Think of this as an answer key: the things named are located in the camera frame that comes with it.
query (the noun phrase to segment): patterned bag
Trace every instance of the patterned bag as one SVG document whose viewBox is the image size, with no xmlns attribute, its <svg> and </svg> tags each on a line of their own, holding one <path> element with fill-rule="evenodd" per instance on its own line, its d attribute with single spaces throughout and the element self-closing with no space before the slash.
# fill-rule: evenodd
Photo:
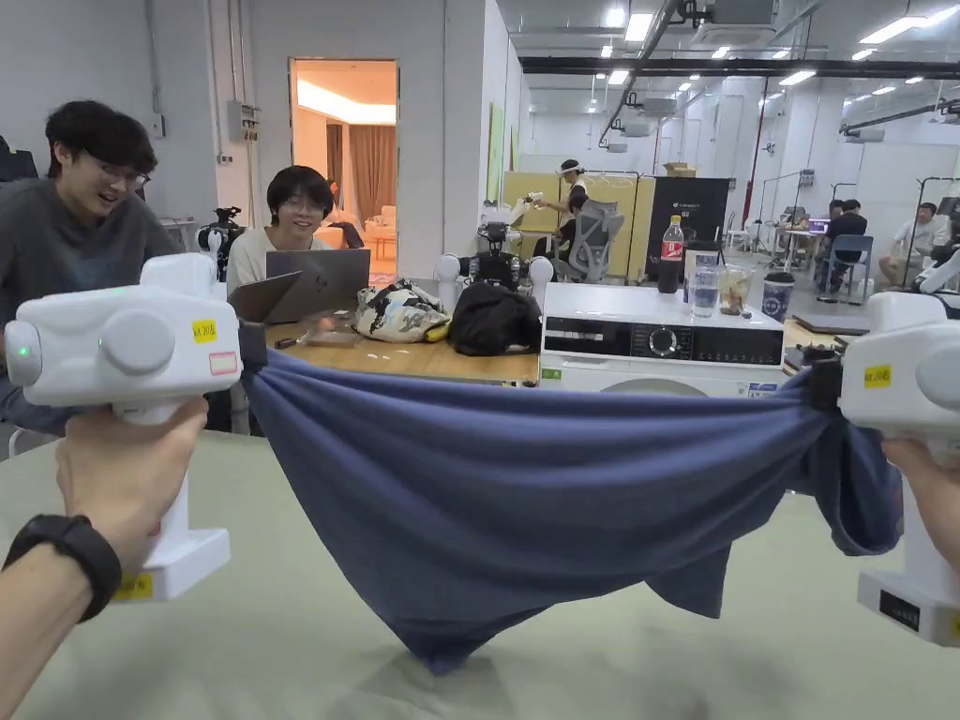
<svg viewBox="0 0 960 720">
<path fill-rule="evenodd" d="M 410 280 L 401 278 L 382 289 L 369 287 L 357 298 L 360 306 L 353 328 L 361 335 L 387 343 L 435 342 L 445 337 L 436 332 L 450 322 L 443 304 Z"/>
</svg>

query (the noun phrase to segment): watch strap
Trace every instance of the watch strap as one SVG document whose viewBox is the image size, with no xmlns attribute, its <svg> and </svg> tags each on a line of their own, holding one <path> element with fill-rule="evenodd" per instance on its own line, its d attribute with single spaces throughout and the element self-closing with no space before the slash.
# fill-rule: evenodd
<svg viewBox="0 0 960 720">
<path fill-rule="evenodd" d="M 93 528 L 86 516 L 39 515 L 13 539 L 4 568 L 44 543 L 53 545 L 59 555 L 80 566 L 93 592 L 93 599 L 81 622 L 96 617 L 116 594 L 123 580 L 120 559 L 110 543 Z"/>
</svg>

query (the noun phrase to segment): yellow sticker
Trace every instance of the yellow sticker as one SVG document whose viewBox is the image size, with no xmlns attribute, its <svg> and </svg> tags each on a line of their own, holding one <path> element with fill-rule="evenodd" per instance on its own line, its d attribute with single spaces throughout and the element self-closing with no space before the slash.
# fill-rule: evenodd
<svg viewBox="0 0 960 720">
<path fill-rule="evenodd" d="M 894 382 L 894 366 L 877 365 L 863 373 L 863 387 L 867 390 L 889 388 Z"/>
<path fill-rule="evenodd" d="M 193 339 L 197 345 L 217 342 L 217 323 L 214 320 L 197 320 L 193 323 Z"/>
<path fill-rule="evenodd" d="M 154 579 L 149 572 L 144 572 L 132 578 L 124 578 L 117 594 L 113 596 L 113 602 L 125 603 L 130 600 L 150 600 L 153 597 Z"/>
</svg>

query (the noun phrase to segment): black display board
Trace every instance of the black display board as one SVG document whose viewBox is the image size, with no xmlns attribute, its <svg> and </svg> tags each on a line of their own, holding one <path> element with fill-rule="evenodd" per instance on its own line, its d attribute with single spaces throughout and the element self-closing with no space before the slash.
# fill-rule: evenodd
<svg viewBox="0 0 960 720">
<path fill-rule="evenodd" d="M 697 241 L 712 243 L 720 228 L 722 242 L 729 196 L 730 180 L 726 178 L 657 178 L 644 273 L 651 280 L 659 277 L 660 243 L 673 215 L 684 218 L 681 227 L 687 240 L 691 240 L 696 233 Z"/>
</svg>

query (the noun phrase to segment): human hand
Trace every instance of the human hand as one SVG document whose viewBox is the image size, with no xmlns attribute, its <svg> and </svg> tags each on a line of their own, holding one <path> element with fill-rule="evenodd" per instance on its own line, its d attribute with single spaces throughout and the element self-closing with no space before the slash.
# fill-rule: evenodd
<svg viewBox="0 0 960 720">
<path fill-rule="evenodd" d="M 906 476 L 934 546 L 960 575 L 960 471 L 941 468 L 926 446 L 888 440 L 883 452 Z"/>
<path fill-rule="evenodd" d="M 133 425 L 110 411 L 72 419 L 57 448 L 57 484 L 68 516 L 83 515 L 127 569 L 183 485 L 206 401 L 191 400 L 163 425 Z"/>
</svg>

